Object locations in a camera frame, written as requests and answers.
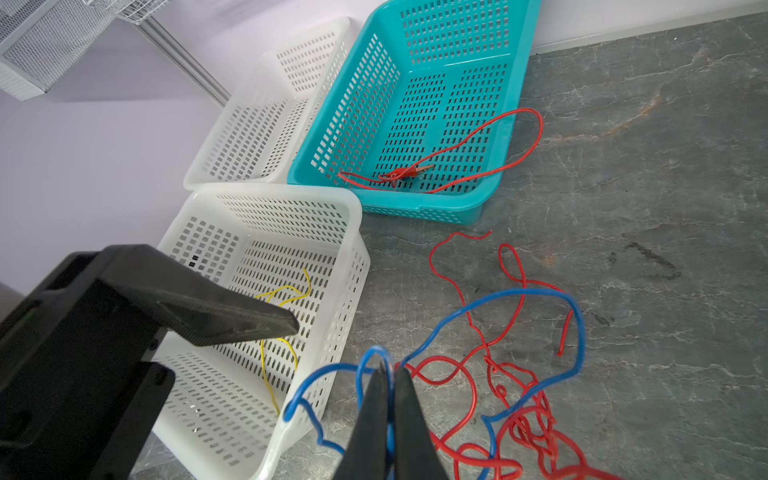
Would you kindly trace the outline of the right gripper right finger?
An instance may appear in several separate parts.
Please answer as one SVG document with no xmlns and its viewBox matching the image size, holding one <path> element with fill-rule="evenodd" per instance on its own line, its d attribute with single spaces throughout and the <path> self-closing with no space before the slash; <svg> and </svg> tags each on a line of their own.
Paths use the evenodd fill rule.
<svg viewBox="0 0 768 480">
<path fill-rule="evenodd" d="M 395 373 L 394 475 L 397 480 L 448 480 L 431 440 L 413 381 L 403 367 Z"/>
</svg>

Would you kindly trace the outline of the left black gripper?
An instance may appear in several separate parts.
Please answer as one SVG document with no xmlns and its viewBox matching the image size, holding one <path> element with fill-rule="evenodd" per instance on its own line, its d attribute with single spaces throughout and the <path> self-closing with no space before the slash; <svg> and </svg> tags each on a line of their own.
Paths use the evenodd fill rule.
<svg viewBox="0 0 768 480">
<path fill-rule="evenodd" d="M 71 254 L 1 325 L 2 478 L 128 478 L 175 381 L 161 325 L 198 347 L 299 330 L 149 245 Z"/>
</svg>

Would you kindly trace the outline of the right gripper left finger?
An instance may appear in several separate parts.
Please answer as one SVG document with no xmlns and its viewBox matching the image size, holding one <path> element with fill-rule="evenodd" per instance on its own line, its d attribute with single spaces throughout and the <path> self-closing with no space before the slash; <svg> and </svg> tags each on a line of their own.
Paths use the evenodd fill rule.
<svg viewBox="0 0 768 480">
<path fill-rule="evenodd" d="M 371 376 L 346 453 L 332 479 L 383 480 L 388 473 L 388 382 L 383 367 Z"/>
</svg>

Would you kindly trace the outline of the front white plastic basket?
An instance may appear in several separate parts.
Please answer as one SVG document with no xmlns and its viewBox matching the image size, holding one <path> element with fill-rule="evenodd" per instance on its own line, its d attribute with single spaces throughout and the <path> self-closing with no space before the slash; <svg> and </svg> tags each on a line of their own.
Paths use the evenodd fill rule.
<svg viewBox="0 0 768 480">
<path fill-rule="evenodd" d="M 340 188 L 210 183 L 159 244 L 213 284 L 166 311 L 216 344 L 166 335 L 155 360 L 175 374 L 155 434 L 198 479 L 269 479 L 326 407 L 370 268 L 362 206 Z"/>
</svg>

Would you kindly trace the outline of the white plastic basket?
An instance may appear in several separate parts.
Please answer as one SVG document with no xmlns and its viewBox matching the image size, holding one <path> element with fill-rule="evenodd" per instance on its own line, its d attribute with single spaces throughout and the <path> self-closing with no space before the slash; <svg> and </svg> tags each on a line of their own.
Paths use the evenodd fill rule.
<svg viewBox="0 0 768 480">
<path fill-rule="evenodd" d="M 166 335 L 155 360 L 175 374 L 155 434 L 198 479 L 269 479 L 326 407 L 370 268 L 362 206 L 340 188 L 210 183 L 159 244 L 213 284 L 166 311 L 216 344 Z"/>
<path fill-rule="evenodd" d="M 285 184 L 353 42 L 351 19 L 339 17 L 266 52 L 224 106 L 184 177 L 184 188 Z"/>
</svg>

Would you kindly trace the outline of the rear white plastic basket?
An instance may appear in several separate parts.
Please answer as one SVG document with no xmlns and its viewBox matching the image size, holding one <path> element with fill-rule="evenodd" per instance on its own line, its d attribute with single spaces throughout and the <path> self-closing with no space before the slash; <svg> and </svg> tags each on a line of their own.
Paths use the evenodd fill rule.
<svg viewBox="0 0 768 480">
<path fill-rule="evenodd" d="M 339 17 L 266 52 L 224 106 L 184 177 L 184 188 L 285 184 L 353 42 L 351 19 Z"/>
</svg>

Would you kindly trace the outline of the teal plastic basket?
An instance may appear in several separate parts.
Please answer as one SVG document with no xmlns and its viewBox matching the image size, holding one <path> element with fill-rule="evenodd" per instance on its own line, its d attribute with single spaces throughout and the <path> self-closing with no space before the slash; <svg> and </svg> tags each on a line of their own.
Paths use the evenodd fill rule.
<svg viewBox="0 0 768 480">
<path fill-rule="evenodd" d="M 497 190 L 541 5 L 389 1 L 364 24 L 290 170 L 367 212 L 475 223 Z"/>
</svg>

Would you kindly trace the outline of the white mesh wall box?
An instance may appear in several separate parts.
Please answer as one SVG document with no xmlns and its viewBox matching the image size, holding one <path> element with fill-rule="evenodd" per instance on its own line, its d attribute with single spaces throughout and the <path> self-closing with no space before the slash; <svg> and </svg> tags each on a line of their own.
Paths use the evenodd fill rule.
<svg viewBox="0 0 768 480">
<path fill-rule="evenodd" d="M 20 101 L 45 94 L 114 20 L 81 1 L 3 1 L 1 90 Z"/>
</svg>

